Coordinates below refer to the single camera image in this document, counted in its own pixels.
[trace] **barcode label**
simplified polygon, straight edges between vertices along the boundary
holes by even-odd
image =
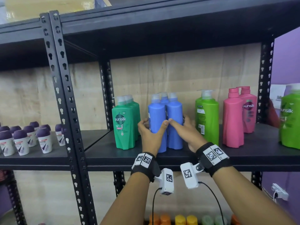
[[[201,129],[201,134],[204,135],[204,132],[205,132],[205,126],[204,125],[198,125],[198,128]]]
[[[199,114],[205,114],[205,112],[204,112],[203,109],[197,109],[197,113],[199,113]]]

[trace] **power outlet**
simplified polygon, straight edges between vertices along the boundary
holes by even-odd
[[[289,194],[276,183],[272,184],[271,189],[273,192],[276,192],[278,194],[277,198],[281,198],[282,200],[288,200]]]

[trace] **person's right arm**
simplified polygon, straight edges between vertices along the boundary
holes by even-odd
[[[184,125],[169,119],[178,134],[189,144],[191,151],[207,143],[185,116]],[[233,166],[217,170],[213,176],[221,193],[242,225],[296,225],[290,216],[246,179]]]

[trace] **hand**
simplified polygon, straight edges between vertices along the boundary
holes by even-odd
[[[179,136],[188,143],[190,150],[196,152],[207,141],[192,125],[190,118],[187,115],[183,115],[183,117],[185,119],[183,126],[171,118],[169,118],[169,123],[176,129]]]
[[[144,123],[147,121],[148,118],[145,118],[137,124],[139,128],[139,133],[142,137],[143,152],[150,152],[156,157],[161,145],[161,139],[163,138],[163,134],[166,131],[169,122],[167,120],[163,121],[159,131],[157,133],[152,133],[144,125]]]

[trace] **purple cap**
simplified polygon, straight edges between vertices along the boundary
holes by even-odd
[[[41,125],[40,128],[47,128],[49,129],[49,131],[51,131],[50,125],[46,124],[46,125]]]
[[[22,139],[22,138],[26,138],[27,137],[27,133],[24,131],[24,130],[16,130],[14,133],[13,133],[13,138],[15,140],[17,139]]]
[[[17,131],[17,130],[21,130],[21,127],[18,126],[18,125],[12,126],[12,127],[10,128],[11,134],[13,134],[13,133],[14,133],[15,131]]]
[[[55,132],[59,132],[61,130],[62,130],[62,125],[61,124],[55,125]]]
[[[31,125],[33,128],[37,128],[40,126],[37,121],[30,122],[29,125]]]
[[[7,140],[10,138],[13,138],[13,135],[11,134],[10,131],[6,130],[6,131],[0,132],[0,140]]]
[[[50,131],[48,128],[41,128],[37,130],[37,137],[49,136]]]
[[[62,135],[64,135],[67,132],[67,129],[62,128]]]
[[[8,126],[1,126],[0,127],[0,132],[2,132],[2,131],[9,131],[10,130],[10,128],[8,127]]]
[[[23,130],[26,132],[26,133],[32,133],[35,131],[34,127],[32,125],[28,125],[28,126],[25,126],[23,128]]]

